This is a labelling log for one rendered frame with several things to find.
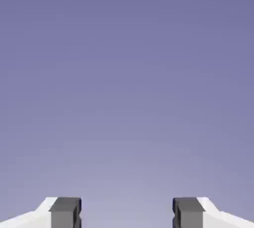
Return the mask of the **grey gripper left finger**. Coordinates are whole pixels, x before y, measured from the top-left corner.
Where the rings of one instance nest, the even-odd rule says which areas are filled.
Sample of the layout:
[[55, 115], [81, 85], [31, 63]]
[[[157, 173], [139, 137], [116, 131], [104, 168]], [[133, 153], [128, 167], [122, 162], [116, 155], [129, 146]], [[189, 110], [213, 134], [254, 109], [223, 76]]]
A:
[[79, 197], [46, 197], [34, 211], [0, 222], [0, 228], [82, 228]]

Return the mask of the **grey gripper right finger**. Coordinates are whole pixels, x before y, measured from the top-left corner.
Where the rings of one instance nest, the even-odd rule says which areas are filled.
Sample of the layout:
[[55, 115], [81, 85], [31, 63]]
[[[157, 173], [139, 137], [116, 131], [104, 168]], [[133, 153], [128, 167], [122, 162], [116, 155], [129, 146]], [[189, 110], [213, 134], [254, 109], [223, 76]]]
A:
[[254, 228], [254, 222], [220, 211], [208, 197], [174, 197], [172, 228]]

